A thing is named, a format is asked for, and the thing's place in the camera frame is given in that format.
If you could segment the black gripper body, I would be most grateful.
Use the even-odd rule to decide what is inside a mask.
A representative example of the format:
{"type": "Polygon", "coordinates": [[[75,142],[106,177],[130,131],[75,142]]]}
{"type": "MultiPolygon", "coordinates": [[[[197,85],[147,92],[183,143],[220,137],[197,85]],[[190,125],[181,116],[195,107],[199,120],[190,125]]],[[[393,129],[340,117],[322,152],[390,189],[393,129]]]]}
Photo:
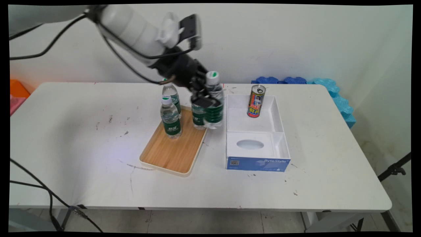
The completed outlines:
{"type": "Polygon", "coordinates": [[[175,76],[173,83],[178,87],[189,89],[194,78],[202,78],[198,61],[192,59],[188,54],[160,58],[149,67],[156,69],[158,74],[166,79],[175,76]]]}

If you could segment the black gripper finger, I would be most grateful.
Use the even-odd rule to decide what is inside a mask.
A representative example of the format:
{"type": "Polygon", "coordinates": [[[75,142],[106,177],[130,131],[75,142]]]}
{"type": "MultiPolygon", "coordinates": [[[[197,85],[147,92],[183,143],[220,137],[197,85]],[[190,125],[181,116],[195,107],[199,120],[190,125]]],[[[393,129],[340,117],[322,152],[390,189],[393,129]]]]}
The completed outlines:
{"type": "Polygon", "coordinates": [[[196,62],[196,76],[200,78],[202,83],[206,83],[206,74],[209,71],[200,63],[196,62]]]}
{"type": "Polygon", "coordinates": [[[222,105],[222,101],[212,96],[205,84],[201,82],[191,82],[191,103],[202,108],[222,105]]]}

